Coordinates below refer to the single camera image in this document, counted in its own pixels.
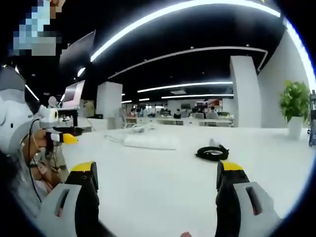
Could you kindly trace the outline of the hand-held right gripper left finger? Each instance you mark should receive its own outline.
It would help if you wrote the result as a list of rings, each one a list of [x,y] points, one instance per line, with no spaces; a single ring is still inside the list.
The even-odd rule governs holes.
[[[74,166],[65,183],[58,184],[41,202],[36,226],[45,237],[107,237],[99,220],[97,164]]]

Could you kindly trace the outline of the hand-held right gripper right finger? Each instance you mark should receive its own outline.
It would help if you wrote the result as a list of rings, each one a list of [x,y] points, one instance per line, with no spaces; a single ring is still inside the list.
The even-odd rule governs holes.
[[[269,237],[281,222],[273,199],[240,165],[219,161],[216,189],[216,237]]]

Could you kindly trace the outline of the person's left hand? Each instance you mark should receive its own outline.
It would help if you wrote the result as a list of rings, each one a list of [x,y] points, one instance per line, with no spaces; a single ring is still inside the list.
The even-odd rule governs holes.
[[[46,148],[47,146],[47,140],[46,140],[46,130],[40,129],[32,134],[32,139],[34,146],[37,148],[37,150],[40,150],[40,148]]]

